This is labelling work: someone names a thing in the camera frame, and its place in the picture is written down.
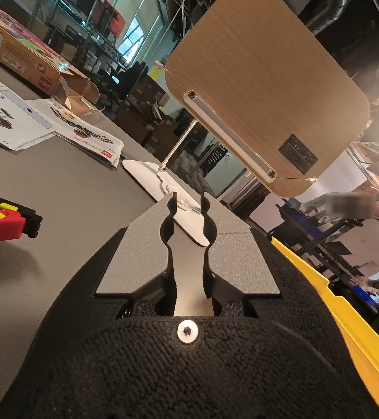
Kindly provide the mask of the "closed instruction booklet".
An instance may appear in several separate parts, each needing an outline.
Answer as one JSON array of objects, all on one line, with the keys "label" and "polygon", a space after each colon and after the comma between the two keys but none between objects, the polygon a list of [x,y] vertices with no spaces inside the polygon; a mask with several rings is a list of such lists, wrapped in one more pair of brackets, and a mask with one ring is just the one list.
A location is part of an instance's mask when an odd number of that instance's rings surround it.
[{"label": "closed instruction booklet", "polygon": [[56,135],[103,164],[118,167],[124,147],[120,139],[85,122],[56,100],[36,99],[26,103],[54,124]]}]

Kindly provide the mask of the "orange cardboard toy box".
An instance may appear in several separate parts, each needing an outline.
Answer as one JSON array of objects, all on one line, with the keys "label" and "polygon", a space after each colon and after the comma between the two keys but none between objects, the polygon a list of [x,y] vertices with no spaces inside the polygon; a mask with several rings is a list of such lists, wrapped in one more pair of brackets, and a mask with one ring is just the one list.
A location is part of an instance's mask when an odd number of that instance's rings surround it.
[{"label": "orange cardboard toy box", "polygon": [[0,63],[79,116],[98,111],[97,86],[2,10]]}]

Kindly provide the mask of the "metal storage shelf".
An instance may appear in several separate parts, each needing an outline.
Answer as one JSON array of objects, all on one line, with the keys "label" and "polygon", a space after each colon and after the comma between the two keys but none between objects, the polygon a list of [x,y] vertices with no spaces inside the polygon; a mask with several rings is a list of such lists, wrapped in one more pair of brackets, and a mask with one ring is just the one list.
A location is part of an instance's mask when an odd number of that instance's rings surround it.
[{"label": "metal storage shelf", "polygon": [[87,55],[91,60],[87,64],[90,71],[97,72],[97,64],[107,71],[125,69],[117,46],[120,37],[116,40],[111,33],[108,37],[103,35],[103,3],[98,0],[27,1],[27,7],[31,10],[29,27],[37,18],[49,28],[46,41],[55,43],[63,40],[66,45],[74,46],[77,49],[75,62],[78,66],[86,66]]}]

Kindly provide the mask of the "small red black case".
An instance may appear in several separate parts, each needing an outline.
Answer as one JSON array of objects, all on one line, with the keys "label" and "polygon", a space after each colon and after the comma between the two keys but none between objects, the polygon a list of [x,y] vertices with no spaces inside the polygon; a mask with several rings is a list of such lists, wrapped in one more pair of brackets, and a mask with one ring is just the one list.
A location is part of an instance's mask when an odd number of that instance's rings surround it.
[{"label": "small red black case", "polygon": [[103,35],[108,37],[108,34],[113,34],[114,38],[119,39],[122,30],[125,27],[125,20],[119,11],[112,6],[107,0],[104,1],[105,15],[103,18]]}]

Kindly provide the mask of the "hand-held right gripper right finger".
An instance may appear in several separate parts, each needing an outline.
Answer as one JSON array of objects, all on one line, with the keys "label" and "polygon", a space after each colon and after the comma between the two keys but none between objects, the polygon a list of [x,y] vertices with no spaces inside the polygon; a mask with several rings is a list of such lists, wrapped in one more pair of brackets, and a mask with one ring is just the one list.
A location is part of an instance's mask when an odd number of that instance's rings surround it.
[{"label": "hand-held right gripper right finger", "polygon": [[280,290],[249,226],[207,192],[202,195],[203,288],[208,299],[277,297]]}]

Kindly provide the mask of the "yellow plastic bin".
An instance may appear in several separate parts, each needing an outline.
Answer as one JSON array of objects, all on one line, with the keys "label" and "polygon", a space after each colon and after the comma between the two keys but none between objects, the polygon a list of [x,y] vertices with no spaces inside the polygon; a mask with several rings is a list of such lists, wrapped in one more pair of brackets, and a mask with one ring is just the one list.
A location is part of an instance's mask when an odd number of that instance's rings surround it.
[{"label": "yellow plastic bin", "polygon": [[379,406],[379,335],[344,297],[332,293],[328,279],[276,238],[272,238],[271,243],[307,278],[328,307],[361,380]]}]

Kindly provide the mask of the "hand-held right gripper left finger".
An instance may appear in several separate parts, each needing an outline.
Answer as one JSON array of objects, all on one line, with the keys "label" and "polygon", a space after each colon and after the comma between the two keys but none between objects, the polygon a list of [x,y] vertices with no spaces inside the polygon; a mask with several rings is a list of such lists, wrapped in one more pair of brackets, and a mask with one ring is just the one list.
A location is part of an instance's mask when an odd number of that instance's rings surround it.
[{"label": "hand-held right gripper left finger", "polygon": [[102,279],[97,295],[129,299],[176,299],[172,250],[177,211],[169,193],[126,228]]}]

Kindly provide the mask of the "open instruction booklet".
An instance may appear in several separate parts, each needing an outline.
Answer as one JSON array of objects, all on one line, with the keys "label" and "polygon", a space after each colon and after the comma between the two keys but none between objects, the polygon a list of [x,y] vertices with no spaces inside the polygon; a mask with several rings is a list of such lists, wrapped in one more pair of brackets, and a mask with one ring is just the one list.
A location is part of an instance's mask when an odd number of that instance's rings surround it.
[{"label": "open instruction booklet", "polygon": [[0,82],[0,145],[18,151],[54,135],[55,126]]}]

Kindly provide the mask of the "yellow tag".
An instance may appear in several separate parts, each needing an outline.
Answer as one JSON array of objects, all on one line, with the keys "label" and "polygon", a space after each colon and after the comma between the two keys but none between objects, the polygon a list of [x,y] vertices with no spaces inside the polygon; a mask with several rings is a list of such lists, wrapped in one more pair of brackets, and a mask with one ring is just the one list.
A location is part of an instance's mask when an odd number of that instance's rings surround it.
[{"label": "yellow tag", "polygon": [[162,77],[164,77],[165,75],[165,71],[165,65],[160,61],[155,61],[151,70],[148,73],[148,76],[157,84],[159,84],[162,80]]}]

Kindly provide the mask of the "blue plastic crate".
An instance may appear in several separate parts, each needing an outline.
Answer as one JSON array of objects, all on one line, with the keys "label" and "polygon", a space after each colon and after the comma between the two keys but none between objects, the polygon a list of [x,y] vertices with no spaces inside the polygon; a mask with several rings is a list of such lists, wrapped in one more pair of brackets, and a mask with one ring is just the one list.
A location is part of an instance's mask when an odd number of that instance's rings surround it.
[{"label": "blue plastic crate", "polygon": [[295,221],[298,225],[301,225],[302,228],[304,229],[310,226],[309,219],[306,216],[304,216],[301,212],[296,210],[295,208],[292,208],[287,203],[282,205],[278,209],[278,211],[280,213],[281,218],[284,221],[290,221],[290,220]]}]

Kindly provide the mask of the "black office chair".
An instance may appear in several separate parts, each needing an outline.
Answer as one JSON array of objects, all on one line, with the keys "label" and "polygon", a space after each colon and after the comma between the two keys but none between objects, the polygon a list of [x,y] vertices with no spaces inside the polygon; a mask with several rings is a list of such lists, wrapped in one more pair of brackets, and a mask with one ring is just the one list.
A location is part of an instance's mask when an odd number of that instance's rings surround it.
[{"label": "black office chair", "polygon": [[114,72],[107,83],[107,98],[109,108],[126,99],[134,85],[147,74],[148,66],[145,61],[135,62],[130,68],[122,72]]}]

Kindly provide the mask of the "wooden book stand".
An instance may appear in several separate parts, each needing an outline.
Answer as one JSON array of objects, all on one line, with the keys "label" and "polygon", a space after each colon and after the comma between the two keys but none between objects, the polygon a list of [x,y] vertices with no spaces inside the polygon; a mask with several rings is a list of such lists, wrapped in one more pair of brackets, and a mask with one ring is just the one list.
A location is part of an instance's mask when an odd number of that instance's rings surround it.
[{"label": "wooden book stand", "polygon": [[270,192],[297,197],[363,132],[365,94],[284,1],[215,1],[166,86]]}]

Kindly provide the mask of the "red yellow black brick model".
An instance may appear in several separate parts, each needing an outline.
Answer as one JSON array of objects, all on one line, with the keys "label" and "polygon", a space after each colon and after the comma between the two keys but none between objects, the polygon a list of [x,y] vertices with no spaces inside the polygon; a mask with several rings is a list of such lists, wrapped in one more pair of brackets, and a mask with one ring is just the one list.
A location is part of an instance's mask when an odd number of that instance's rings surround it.
[{"label": "red yellow black brick model", "polygon": [[17,240],[22,235],[36,238],[42,221],[34,209],[0,197],[0,242]]}]

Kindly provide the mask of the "black work table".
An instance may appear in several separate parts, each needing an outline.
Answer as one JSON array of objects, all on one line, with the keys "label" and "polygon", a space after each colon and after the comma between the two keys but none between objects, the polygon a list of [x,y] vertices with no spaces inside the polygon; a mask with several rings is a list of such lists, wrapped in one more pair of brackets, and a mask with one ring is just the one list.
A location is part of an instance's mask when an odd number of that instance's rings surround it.
[{"label": "black work table", "polygon": [[307,217],[310,226],[284,221],[268,232],[322,275],[329,288],[344,297],[379,333],[379,225],[371,221]]}]

